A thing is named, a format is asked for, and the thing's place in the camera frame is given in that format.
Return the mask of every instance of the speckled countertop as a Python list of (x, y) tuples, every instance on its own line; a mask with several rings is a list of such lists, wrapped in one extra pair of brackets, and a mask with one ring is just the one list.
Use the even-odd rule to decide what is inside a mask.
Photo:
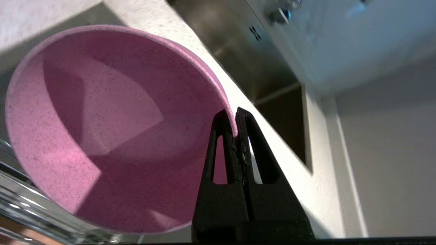
[[(0, 0), (0, 72), (4, 54), (20, 43), (100, 3), (99, 0)], [(318, 237), (343, 237), (344, 226), (336, 187), (326, 118), (319, 103), (307, 95), (312, 172), (265, 121), (232, 79), (209, 54), (195, 33), (165, 0), (105, 0), (127, 26), (173, 40), (198, 55), (226, 91), (233, 112), (250, 111), (259, 123), (277, 161), (306, 209)]]

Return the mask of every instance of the stainless steel sink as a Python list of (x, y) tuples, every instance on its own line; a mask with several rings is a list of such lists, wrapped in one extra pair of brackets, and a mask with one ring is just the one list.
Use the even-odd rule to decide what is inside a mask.
[(303, 87), (245, 0), (168, 0), (306, 163)]

